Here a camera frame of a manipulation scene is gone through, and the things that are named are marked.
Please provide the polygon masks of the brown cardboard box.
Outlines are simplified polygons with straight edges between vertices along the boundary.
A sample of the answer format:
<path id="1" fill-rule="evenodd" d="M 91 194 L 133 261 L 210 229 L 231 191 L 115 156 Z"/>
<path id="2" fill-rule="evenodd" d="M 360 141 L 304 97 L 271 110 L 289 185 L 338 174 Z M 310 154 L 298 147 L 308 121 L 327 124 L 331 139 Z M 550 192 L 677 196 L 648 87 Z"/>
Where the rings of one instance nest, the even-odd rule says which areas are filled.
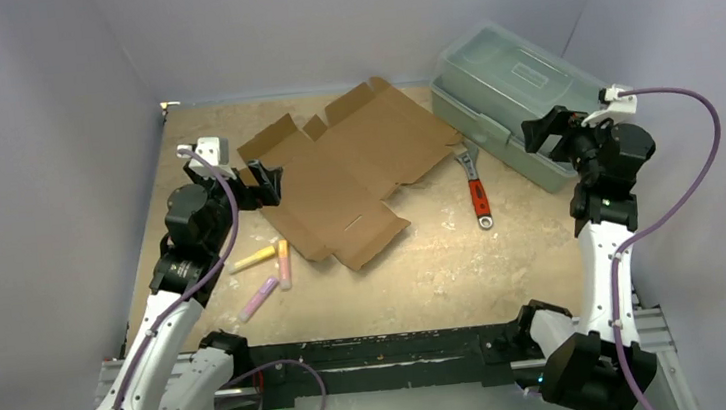
<path id="1" fill-rule="evenodd" d="M 298 127 L 284 115 L 238 149 L 283 177 L 262 214 L 306 260 L 358 271 L 409 221 L 386 206 L 446 159 L 460 133 L 384 78 L 372 77 Z"/>

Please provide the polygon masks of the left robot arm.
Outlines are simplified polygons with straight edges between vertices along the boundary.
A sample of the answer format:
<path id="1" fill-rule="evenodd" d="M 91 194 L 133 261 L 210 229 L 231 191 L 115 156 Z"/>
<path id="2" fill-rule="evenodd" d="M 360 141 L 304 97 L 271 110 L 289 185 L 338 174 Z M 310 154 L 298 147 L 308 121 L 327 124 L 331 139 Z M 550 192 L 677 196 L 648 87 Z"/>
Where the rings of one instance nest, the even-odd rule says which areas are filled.
<path id="1" fill-rule="evenodd" d="M 96 410 L 203 410 L 224 384 L 252 375 L 248 343 L 224 332 L 202 341 L 181 375 L 173 371 L 186 337 L 202 316 L 235 244 L 239 213 L 279 205 L 283 169 L 260 161 L 227 176 L 189 162 L 190 184 L 167 200 L 166 234 L 154 266 L 143 319 L 109 391 Z"/>

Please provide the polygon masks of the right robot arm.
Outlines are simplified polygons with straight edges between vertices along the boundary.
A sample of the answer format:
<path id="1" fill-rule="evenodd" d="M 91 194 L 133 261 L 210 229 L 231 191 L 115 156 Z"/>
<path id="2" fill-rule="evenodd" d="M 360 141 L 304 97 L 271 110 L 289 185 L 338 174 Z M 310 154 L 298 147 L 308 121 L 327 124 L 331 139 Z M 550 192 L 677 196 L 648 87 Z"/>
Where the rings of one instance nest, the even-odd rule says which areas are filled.
<path id="1" fill-rule="evenodd" d="M 515 322 L 514 343 L 543 355 L 542 398 L 572 410 L 634 410 L 656 376 L 634 321 L 631 249 L 638 207 L 633 186 L 656 144 L 639 126 L 555 106 L 522 123 L 524 149 L 537 152 L 551 136 L 549 158 L 578 173 L 570 204 L 584 262 L 581 316 L 531 300 Z"/>

